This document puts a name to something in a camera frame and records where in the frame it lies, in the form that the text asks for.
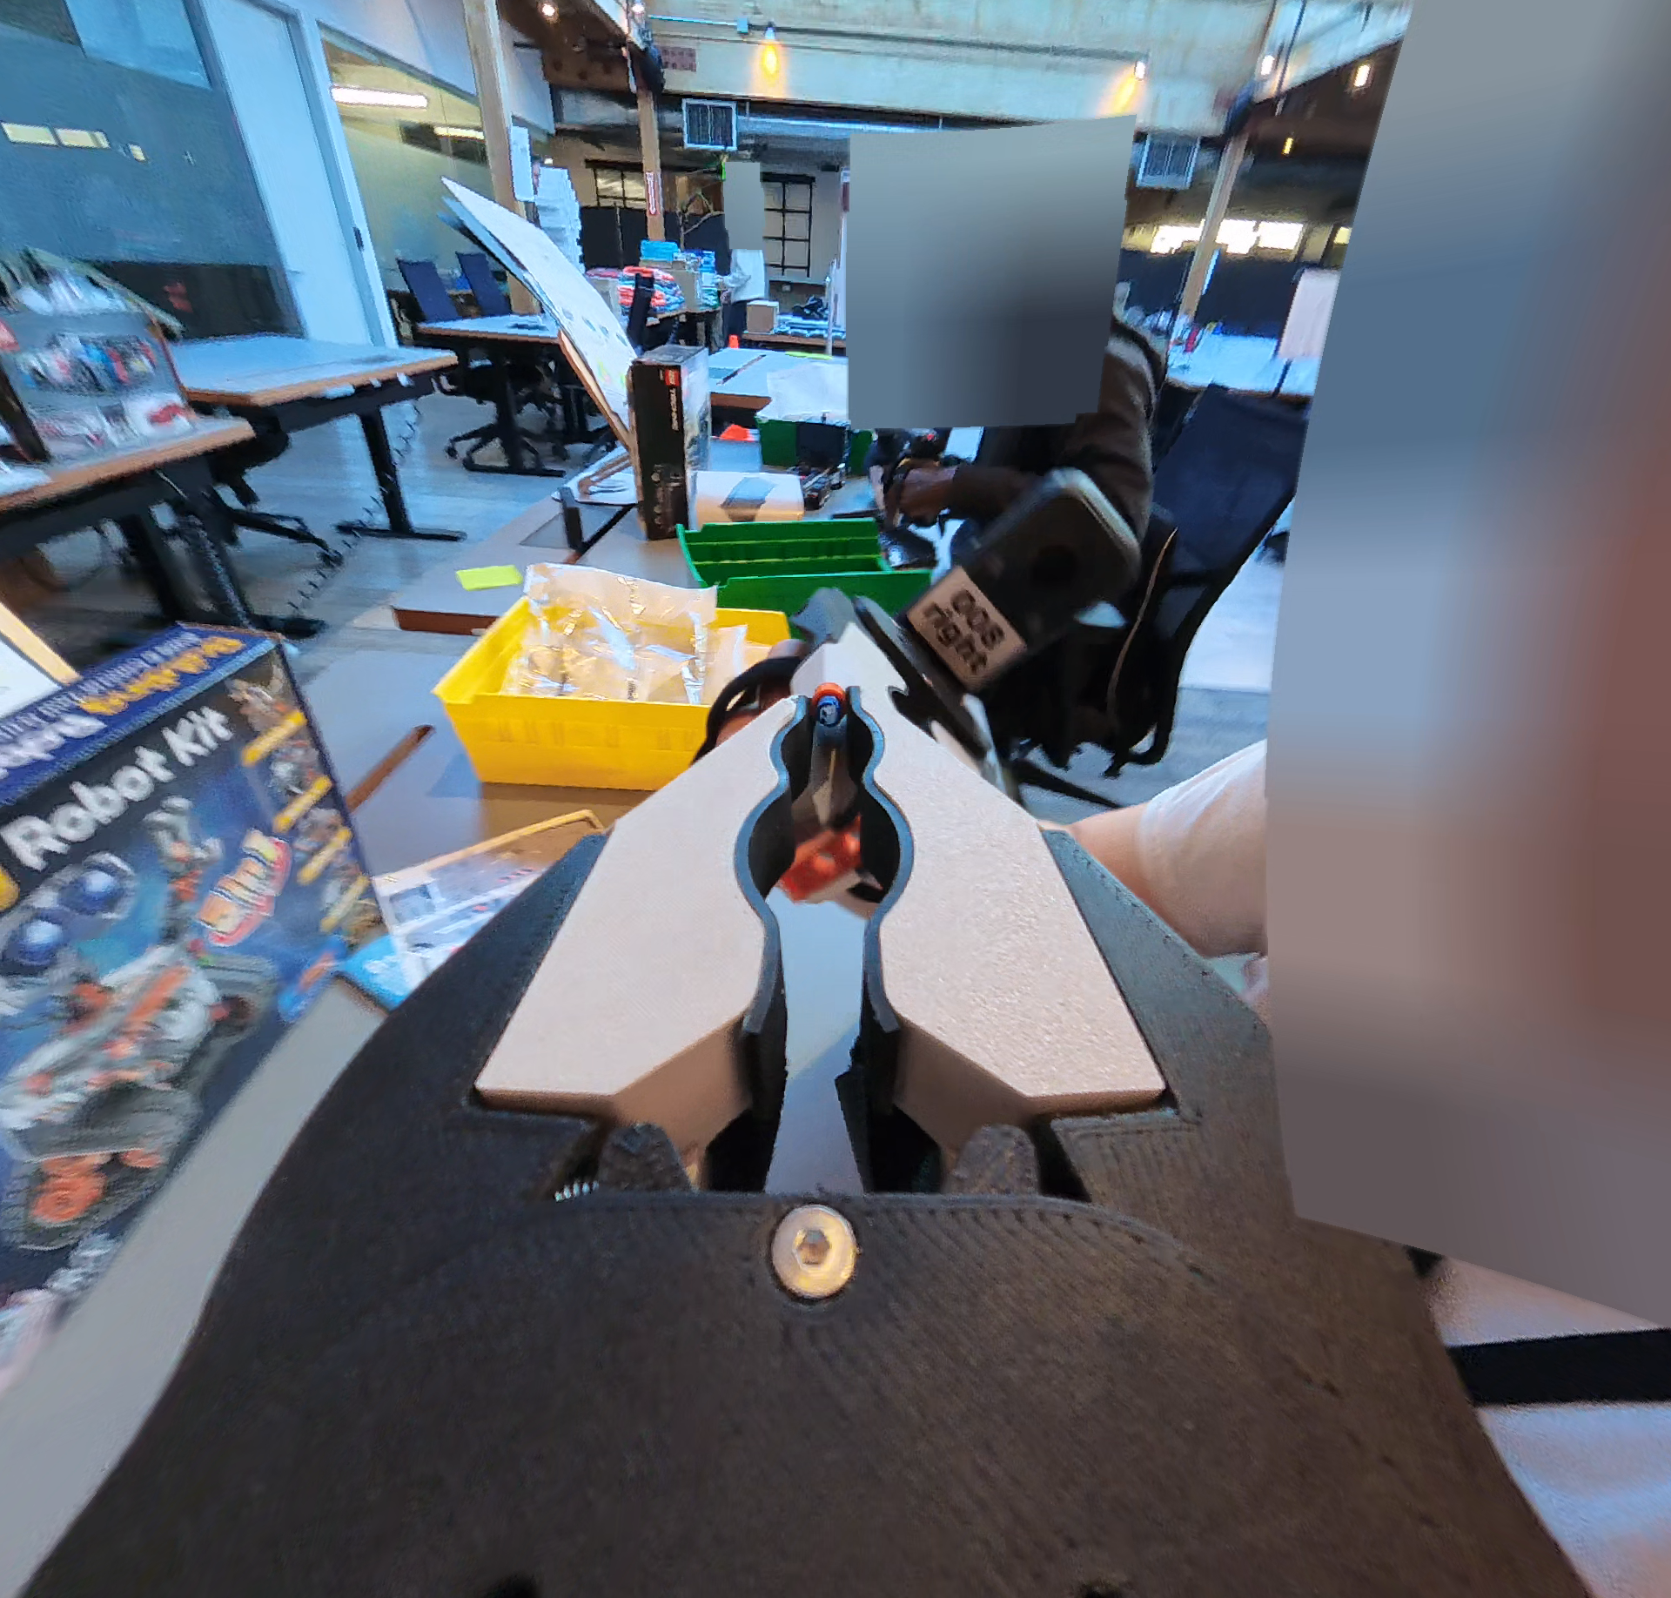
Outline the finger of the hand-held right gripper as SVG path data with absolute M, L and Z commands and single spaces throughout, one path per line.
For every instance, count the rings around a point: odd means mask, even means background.
M 868 715 L 899 714 L 894 695 L 902 691 L 902 673 L 859 623 L 808 649 L 791 673 L 791 695 L 806 702 L 808 715 L 823 707 L 845 710 L 855 691 Z

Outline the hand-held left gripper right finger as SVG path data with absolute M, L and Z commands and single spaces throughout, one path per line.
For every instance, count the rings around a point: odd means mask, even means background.
M 883 691 L 871 783 L 902 816 L 875 916 L 893 1103 L 944 1149 L 985 1126 L 1138 1113 L 1166 1083 L 1043 829 Z

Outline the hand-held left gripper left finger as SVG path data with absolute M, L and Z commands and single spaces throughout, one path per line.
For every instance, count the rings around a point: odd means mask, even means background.
M 650 1122 L 684 1160 L 750 1106 L 737 1037 L 768 930 L 737 847 L 798 714 L 773 702 L 616 818 L 473 1078 L 488 1106 Z

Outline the blue axle with orange bushing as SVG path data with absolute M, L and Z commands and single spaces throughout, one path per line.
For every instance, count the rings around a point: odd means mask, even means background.
M 868 916 L 883 898 L 861 854 L 859 761 L 849 695 L 836 684 L 810 691 L 810 757 L 791 801 L 793 858 L 779 890 L 791 904 L 841 904 Z

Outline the person's right forearm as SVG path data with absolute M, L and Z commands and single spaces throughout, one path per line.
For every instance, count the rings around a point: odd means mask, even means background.
M 1069 836 L 1204 960 L 1267 955 L 1267 742 Z

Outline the grey desk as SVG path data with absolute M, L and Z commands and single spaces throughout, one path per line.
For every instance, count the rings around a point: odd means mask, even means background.
M 448 656 L 351 650 L 305 684 L 327 759 L 361 795 L 350 810 L 370 873 L 435 862 L 553 816 L 609 828 L 644 793 L 479 782 L 431 691 Z M 373 999 L 334 978 L 147 1204 L 107 1273 L 71 1315 L 31 1322 L 3 1368 L 3 1559 L 72 1513 L 157 1399 L 202 1296 L 285 1145 L 383 1021 Z

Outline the wooden-top side desk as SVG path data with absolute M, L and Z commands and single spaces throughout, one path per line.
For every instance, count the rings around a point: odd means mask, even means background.
M 252 436 L 247 420 L 208 418 L 142 448 L 24 468 L 22 486 L 3 489 L 3 559 L 113 524 L 159 619 L 258 629 L 210 525 L 208 466 L 210 456 Z

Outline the green plastic bin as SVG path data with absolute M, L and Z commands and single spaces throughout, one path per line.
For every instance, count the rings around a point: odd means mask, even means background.
M 883 554 L 875 519 L 680 525 L 677 542 L 693 582 L 722 610 L 793 616 L 819 589 L 836 589 L 898 614 L 933 581 L 930 565 Z

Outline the printed sticker sheet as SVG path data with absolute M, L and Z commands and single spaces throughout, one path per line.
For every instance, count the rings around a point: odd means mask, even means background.
M 373 877 L 408 985 L 439 969 L 581 840 L 605 833 L 591 810 L 575 810 Z

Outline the black office chair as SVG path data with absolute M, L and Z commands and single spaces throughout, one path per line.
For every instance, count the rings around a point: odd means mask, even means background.
M 1104 752 L 1104 776 L 1162 759 L 1188 649 L 1291 504 L 1306 420 L 1299 401 L 1199 392 L 1154 463 L 1135 586 L 981 696 L 1013 787 L 1112 809 L 1066 772 L 1077 749 Z

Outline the yellow plastic bin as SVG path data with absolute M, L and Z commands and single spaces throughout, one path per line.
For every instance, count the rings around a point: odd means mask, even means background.
M 693 759 L 715 696 L 693 707 L 503 695 L 499 685 L 524 619 L 521 600 L 433 685 L 476 778 L 654 793 Z M 749 668 L 788 638 L 784 614 L 718 608 L 715 619 L 746 626 Z

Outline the black product box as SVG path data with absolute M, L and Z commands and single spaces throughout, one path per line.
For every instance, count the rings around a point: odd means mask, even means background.
M 666 345 L 629 363 L 629 435 L 639 532 L 650 542 L 690 525 L 697 471 L 711 445 L 711 352 Z

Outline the white tilted board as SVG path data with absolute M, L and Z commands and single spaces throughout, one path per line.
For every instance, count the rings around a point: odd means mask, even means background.
M 631 441 L 629 372 L 638 348 L 629 342 L 619 315 L 605 307 L 585 273 L 517 212 L 444 178 L 450 212 L 457 224 L 476 238 L 499 262 L 540 300 L 557 329 L 557 348 L 571 363 L 581 384 L 606 418 L 619 441 Z

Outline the person's pale shirt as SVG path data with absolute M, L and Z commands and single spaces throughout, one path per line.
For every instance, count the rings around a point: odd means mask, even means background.
M 1592 1594 L 1668 1594 L 1668 1330 L 1415 1254 L 1431 1324 Z

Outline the toy car box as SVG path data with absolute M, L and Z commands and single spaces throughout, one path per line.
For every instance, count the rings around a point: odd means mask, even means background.
M 3 312 L 3 456 L 79 463 L 176 440 L 197 420 L 138 312 Z

